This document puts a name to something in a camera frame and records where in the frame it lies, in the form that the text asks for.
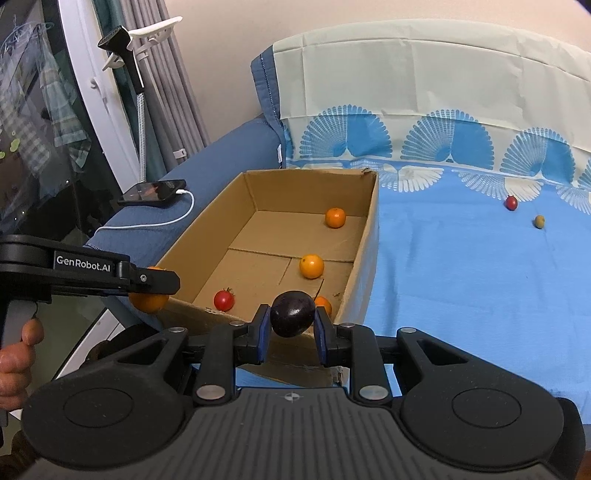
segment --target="red cherry tomato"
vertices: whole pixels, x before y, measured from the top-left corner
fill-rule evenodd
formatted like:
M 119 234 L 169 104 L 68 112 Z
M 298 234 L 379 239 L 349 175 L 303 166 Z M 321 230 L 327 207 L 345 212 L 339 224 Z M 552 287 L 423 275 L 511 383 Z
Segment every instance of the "red cherry tomato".
M 213 305 L 220 312 L 227 312 L 234 306 L 234 295 L 232 290 L 227 288 L 226 290 L 220 290 L 213 298 Z
M 513 195 L 509 195 L 505 200 L 505 206 L 507 207 L 507 210 L 515 210 L 517 208 L 517 199 L 513 197 Z

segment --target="white charging cable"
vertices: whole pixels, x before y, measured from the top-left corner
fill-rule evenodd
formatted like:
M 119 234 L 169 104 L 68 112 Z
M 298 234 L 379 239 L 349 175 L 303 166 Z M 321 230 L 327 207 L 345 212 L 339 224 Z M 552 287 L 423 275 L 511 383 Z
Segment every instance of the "white charging cable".
M 186 218 L 187 215 L 189 213 L 191 213 L 191 211 L 193 210 L 193 207 L 195 206 L 195 197 L 188 190 L 177 190 L 176 194 L 177 195 L 187 194 L 187 195 L 190 195 L 190 197 L 191 197 L 191 206 L 187 210 L 187 213 L 185 213 L 183 216 L 180 216 L 178 218 L 175 218 L 174 220 L 170 220 L 168 222 L 163 222 L 163 223 L 143 223 L 141 225 L 124 225 L 124 226 L 101 226 L 96 229 L 95 235 L 99 230 L 126 230 L 126 229 L 130 229 L 130 228 L 151 228 L 151 227 L 155 227 L 155 226 L 166 226 L 166 225 L 171 225 L 172 223 L 180 222 L 182 219 Z

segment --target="human hand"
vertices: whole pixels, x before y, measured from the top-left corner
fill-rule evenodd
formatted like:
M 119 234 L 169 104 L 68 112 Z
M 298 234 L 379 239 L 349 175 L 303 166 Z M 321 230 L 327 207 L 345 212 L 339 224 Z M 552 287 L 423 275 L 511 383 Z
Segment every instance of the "human hand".
M 21 337 L 21 342 L 0 349 L 0 408 L 7 411 L 21 408 L 27 398 L 34 345 L 43 340 L 43 325 L 37 319 L 29 320 L 22 327 Z

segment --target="smartphone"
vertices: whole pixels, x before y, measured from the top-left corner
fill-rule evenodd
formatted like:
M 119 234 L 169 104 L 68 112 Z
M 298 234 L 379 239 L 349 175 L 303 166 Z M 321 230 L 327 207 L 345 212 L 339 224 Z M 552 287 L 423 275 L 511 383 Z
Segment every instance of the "smartphone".
M 176 199 L 176 191 L 178 189 L 184 189 L 186 186 L 187 182 L 184 180 L 137 183 L 117 200 L 117 204 L 122 207 L 128 205 L 166 207 Z

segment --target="wall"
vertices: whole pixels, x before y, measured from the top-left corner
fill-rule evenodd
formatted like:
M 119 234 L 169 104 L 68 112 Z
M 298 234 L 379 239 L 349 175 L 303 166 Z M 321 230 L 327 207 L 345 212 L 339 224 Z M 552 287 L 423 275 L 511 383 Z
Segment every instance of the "wall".
M 315 28 L 392 18 L 454 18 L 524 28 L 591 50 L 591 15 L 575 0 L 166 0 L 213 141 L 260 113 L 251 60 Z

